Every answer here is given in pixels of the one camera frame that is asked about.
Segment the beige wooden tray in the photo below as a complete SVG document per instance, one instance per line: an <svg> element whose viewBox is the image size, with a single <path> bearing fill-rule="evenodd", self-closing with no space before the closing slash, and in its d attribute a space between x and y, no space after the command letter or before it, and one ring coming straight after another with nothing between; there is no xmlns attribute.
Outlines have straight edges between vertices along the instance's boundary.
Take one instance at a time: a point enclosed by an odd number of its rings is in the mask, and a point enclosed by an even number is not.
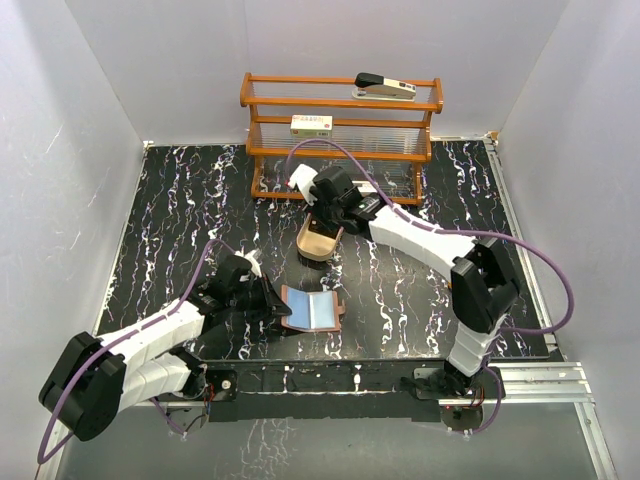
<svg viewBox="0 0 640 480"><path fill-rule="evenodd" d="M327 261L334 254L342 234L342 228L327 228L308 214L296 238L298 252L308 260Z"/></svg>

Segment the pink leather card holder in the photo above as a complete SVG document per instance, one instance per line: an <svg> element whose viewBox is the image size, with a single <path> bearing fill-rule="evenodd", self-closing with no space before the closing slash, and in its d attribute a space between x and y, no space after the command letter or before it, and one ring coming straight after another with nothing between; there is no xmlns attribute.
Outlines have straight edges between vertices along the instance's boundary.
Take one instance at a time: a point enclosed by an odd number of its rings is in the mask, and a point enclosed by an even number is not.
<svg viewBox="0 0 640 480"><path fill-rule="evenodd" d="M285 329L305 333L339 332L340 317L346 305L333 290L305 292L286 285L281 288L282 300L291 310L281 317Z"/></svg>

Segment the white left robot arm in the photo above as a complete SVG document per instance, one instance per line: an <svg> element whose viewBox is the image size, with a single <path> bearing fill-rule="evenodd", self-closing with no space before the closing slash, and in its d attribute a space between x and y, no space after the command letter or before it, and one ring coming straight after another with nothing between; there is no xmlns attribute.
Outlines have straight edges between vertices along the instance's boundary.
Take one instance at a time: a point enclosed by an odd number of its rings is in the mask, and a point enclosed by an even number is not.
<svg viewBox="0 0 640 480"><path fill-rule="evenodd" d="M291 312L252 253L229 255L211 277L151 317L99 337L75 335L38 400L77 439L91 440L141 401L165 393L200 396L207 376L184 345L222 323L224 314L263 319Z"/></svg>

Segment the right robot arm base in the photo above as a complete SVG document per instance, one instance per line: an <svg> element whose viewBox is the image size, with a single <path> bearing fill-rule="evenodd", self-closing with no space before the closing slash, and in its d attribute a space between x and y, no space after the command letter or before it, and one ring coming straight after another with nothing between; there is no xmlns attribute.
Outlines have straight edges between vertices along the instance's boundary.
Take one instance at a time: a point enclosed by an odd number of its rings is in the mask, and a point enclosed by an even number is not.
<svg viewBox="0 0 640 480"><path fill-rule="evenodd" d="M471 377L441 368L416 368L400 379L400 389L417 400L453 401L462 408L481 407L488 400L506 396L500 371L481 369Z"/></svg>

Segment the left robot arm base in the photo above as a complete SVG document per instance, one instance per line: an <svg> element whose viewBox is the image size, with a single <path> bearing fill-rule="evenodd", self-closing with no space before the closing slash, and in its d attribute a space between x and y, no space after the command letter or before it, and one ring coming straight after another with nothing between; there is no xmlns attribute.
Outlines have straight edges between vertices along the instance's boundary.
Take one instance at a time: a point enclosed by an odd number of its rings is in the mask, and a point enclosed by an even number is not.
<svg viewBox="0 0 640 480"><path fill-rule="evenodd" d="M177 435L180 440L185 441L191 433L211 420L213 407L217 403L229 403L236 399L237 387L238 374L234 370L208 369L202 365L199 371L190 374L181 391L164 394L164 397L196 403L199 410L187 423L176 421L172 415L180 412L189 413L192 407L170 407L169 402L162 403L158 395L151 397L149 401L169 427L170 435Z"/></svg>

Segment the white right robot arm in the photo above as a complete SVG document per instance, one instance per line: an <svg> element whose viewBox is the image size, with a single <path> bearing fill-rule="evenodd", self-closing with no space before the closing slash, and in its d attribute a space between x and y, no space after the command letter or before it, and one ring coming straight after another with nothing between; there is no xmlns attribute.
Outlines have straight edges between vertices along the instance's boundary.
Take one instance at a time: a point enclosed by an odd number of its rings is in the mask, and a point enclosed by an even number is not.
<svg viewBox="0 0 640 480"><path fill-rule="evenodd" d="M361 193L340 167L310 170L291 185L326 227L397 249L448 282L458 327L445 360L446 385L460 397L478 389L484 358L521 290L501 240L444 233L381 193Z"/></svg>

